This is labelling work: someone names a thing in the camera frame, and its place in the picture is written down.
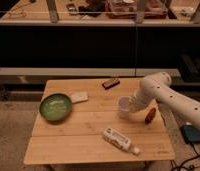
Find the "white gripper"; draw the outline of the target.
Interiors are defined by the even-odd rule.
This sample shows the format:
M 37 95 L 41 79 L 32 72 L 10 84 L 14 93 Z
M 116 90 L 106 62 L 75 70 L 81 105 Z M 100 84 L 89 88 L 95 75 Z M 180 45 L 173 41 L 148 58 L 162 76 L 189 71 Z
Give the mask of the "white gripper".
M 131 112 L 138 112 L 145 109 L 150 104 L 150 98 L 141 90 L 137 89 L 129 100 Z

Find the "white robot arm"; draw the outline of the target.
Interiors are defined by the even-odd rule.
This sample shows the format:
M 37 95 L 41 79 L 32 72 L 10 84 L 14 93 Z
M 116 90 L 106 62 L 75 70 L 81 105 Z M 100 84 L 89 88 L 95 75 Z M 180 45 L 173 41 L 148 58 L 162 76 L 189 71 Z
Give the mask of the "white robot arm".
M 138 112 L 149 106 L 153 99 L 166 104 L 200 130 L 200 102 L 170 88 L 172 79 L 166 72 L 143 77 L 130 98 L 130 111 Z

